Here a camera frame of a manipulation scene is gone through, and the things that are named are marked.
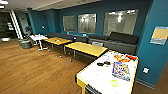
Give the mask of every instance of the floor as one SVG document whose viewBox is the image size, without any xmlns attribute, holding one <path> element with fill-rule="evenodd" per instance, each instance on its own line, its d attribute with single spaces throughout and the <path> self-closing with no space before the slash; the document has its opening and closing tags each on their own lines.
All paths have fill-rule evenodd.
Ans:
<svg viewBox="0 0 168 94">
<path fill-rule="evenodd" d="M 0 42 L 0 94 L 81 94 L 75 75 L 93 60 L 63 55 L 59 48 L 22 49 L 17 40 Z M 155 89 L 134 83 L 132 94 L 168 94 L 168 65 Z"/>
</svg>

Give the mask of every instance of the white table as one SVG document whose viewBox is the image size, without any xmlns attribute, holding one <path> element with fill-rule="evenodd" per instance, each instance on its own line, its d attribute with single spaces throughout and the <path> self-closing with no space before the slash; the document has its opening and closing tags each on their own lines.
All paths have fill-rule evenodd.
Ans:
<svg viewBox="0 0 168 94">
<path fill-rule="evenodd" d="M 112 75 L 113 64 L 106 66 L 97 65 L 97 63 L 102 63 L 104 61 L 109 61 L 110 63 L 117 62 L 114 58 L 114 55 L 117 54 L 118 53 L 115 52 L 107 52 L 77 74 L 77 84 L 82 87 L 82 94 L 85 94 L 85 86 L 88 84 L 102 94 L 131 94 L 138 59 L 135 61 L 123 62 L 123 64 L 128 65 L 130 81 L 114 77 Z M 118 82 L 117 87 L 112 86 L 112 80 Z"/>
<path fill-rule="evenodd" d="M 42 43 L 41 43 L 41 40 L 48 39 L 47 37 L 39 34 L 39 35 L 31 35 L 30 38 L 32 38 L 34 41 L 36 41 L 36 44 L 34 44 L 34 45 L 37 45 L 37 40 L 39 41 L 40 49 L 38 49 L 38 51 L 48 49 L 48 47 L 43 48 Z"/>
</svg>

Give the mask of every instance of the book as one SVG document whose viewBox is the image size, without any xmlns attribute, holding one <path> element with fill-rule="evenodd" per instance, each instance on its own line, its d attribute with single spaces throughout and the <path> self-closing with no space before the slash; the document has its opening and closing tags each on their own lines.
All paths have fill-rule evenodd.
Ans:
<svg viewBox="0 0 168 94">
<path fill-rule="evenodd" d="M 130 81 L 130 74 L 128 65 L 122 64 L 122 62 L 114 62 L 112 75 L 114 77 Z"/>
</svg>

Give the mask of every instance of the coffee table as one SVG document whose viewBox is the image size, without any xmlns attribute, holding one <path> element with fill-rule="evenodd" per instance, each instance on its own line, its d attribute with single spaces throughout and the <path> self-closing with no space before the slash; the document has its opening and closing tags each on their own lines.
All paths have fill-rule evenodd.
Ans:
<svg viewBox="0 0 168 94">
<path fill-rule="evenodd" d="M 71 44 L 66 45 L 66 47 L 74 50 L 74 57 L 76 56 L 75 50 L 89 54 L 89 55 L 93 55 L 96 57 L 99 57 L 101 54 L 103 54 L 107 50 L 107 48 L 105 47 L 99 47 L 99 46 L 82 43 L 82 42 L 71 43 Z"/>
<path fill-rule="evenodd" d="M 72 40 L 67 40 L 67 39 L 63 39 L 63 38 L 59 38 L 59 37 L 53 37 L 53 38 L 49 38 L 49 39 L 44 39 L 44 41 L 52 43 L 52 48 L 53 48 L 53 44 L 56 44 L 56 45 L 64 44 L 64 54 L 66 54 L 65 44 L 71 42 Z"/>
</svg>

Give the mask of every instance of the ceiling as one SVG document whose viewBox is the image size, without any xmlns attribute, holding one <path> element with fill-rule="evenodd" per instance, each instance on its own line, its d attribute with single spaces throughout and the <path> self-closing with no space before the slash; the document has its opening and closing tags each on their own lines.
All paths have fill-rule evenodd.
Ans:
<svg viewBox="0 0 168 94">
<path fill-rule="evenodd" d="M 72 6 L 78 6 L 82 4 L 97 2 L 101 0 L 7 0 L 8 5 L 5 9 L 13 9 L 20 11 L 27 11 L 27 8 L 33 10 L 47 10 L 47 9 L 63 9 Z"/>
</svg>

